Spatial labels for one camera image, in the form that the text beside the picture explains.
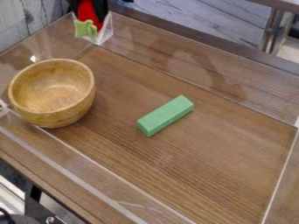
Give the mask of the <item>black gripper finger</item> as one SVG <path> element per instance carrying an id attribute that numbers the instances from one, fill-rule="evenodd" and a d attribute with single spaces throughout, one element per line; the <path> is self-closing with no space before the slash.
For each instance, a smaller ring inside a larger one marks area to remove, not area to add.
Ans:
<path id="1" fill-rule="evenodd" d="M 73 14 L 77 14 L 80 7 L 80 0 L 67 0 Z"/>
<path id="2" fill-rule="evenodd" d="M 108 14 L 108 0 L 91 0 L 97 21 L 103 22 Z"/>

